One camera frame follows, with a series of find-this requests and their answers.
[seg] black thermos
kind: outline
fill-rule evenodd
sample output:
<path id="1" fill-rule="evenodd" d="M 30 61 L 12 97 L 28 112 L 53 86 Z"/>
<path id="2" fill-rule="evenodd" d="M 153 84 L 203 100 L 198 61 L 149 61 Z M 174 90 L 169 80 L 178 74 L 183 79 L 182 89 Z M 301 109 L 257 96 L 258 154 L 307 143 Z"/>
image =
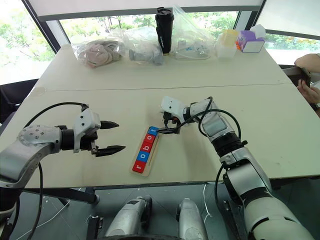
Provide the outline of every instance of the black thermos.
<path id="1" fill-rule="evenodd" d="M 158 41 L 162 48 L 163 55 L 168 55 L 171 50 L 171 36 L 172 25 L 175 16 L 172 11 L 162 7 L 156 9 L 156 33 L 158 34 Z"/>

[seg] window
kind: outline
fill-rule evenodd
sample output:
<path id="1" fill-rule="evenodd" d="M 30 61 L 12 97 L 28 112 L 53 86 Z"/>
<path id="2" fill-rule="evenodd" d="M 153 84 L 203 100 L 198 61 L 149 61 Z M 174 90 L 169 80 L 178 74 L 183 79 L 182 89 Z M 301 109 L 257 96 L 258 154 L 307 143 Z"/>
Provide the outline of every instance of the window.
<path id="1" fill-rule="evenodd" d="M 38 79 L 55 56 L 20 0 L 0 0 L 0 85 Z"/>
<path id="2" fill-rule="evenodd" d="M 232 29 L 237 11 L 191 12 L 190 17 L 201 27 L 218 37 L 223 29 Z M 60 20 L 71 43 L 96 40 L 106 37 L 115 28 L 132 29 L 145 26 L 156 27 L 154 14 L 102 16 Z"/>
<path id="3" fill-rule="evenodd" d="M 264 44 L 277 64 L 293 65 L 297 58 L 306 54 L 320 53 L 320 40 L 267 34 Z"/>

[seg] white cable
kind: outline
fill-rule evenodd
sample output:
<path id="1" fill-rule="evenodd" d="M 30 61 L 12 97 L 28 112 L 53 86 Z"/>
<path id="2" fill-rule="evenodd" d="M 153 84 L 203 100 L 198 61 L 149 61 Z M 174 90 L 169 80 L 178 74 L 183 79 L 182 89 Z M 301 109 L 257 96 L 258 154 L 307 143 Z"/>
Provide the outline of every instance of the white cable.
<path id="1" fill-rule="evenodd" d="M 206 220 L 207 220 L 207 217 L 208 217 L 208 216 L 209 216 L 210 218 L 212 218 L 212 215 L 211 215 L 211 213 L 208 211 L 208 207 L 207 207 L 207 203 L 206 203 L 206 196 L 205 196 L 206 186 L 207 186 L 207 185 L 205 184 L 204 187 L 203 187 L 203 201 L 204 201 L 204 207 L 205 207 L 205 210 L 206 210 L 207 215 L 205 216 L 203 223 L 206 223 Z"/>
<path id="2" fill-rule="evenodd" d="M 65 209 L 66 206 L 69 205 L 69 203 L 71 202 L 71 200 L 69 200 L 66 205 L 64 205 L 53 217 L 51 217 L 49 220 L 45 221 L 44 223 L 41 223 L 40 225 L 36 226 L 35 229 L 42 227 L 43 225 L 47 224 L 48 222 L 50 222 L 52 219 L 54 219 L 59 213 L 61 213 L 61 211 L 63 209 Z M 19 240 L 21 238 L 23 238 L 25 235 L 27 235 L 28 233 L 30 233 L 32 231 L 32 229 L 30 229 L 29 231 L 27 231 L 26 233 L 24 233 L 23 235 L 21 235 L 20 237 L 18 237 L 16 240 Z"/>

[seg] person's hand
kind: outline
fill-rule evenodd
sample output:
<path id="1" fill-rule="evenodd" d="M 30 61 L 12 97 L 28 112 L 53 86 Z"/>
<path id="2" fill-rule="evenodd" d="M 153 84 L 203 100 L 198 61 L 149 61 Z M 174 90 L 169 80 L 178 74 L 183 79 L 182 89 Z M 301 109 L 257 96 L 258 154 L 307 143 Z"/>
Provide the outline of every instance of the person's hand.
<path id="1" fill-rule="evenodd" d="M 295 60 L 294 65 L 311 73 L 320 73 L 320 56 L 315 53 L 304 55 Z"/>
<path id="2" fill-rule="evenodd" d="M 299 92 L 305 98 L 305 100 L 310 104 L 320 103 L 320 89 L 317 87 L 308 87 L 305 81 L 299 80 L 297 86 Z"/>

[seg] robot leg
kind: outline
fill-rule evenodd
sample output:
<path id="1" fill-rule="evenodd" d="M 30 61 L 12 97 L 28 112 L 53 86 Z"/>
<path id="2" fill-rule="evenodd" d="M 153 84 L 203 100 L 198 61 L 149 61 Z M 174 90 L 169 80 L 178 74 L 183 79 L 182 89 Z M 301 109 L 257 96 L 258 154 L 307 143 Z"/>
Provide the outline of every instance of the robot leg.
<path id="1" fill-rule="evenodd" d="M 113 219 L 105 237 L 138 234 L 140 224 L 147 228 L 152 209 L 150 196 L 137 197 L 128 201 Z"/>
<path id="2" fill-rule="evenodd" d="M 185 198 L 177 209 L 179 238 L 184 240 L 208 240 L 206 227 L 197 205 Z"/>

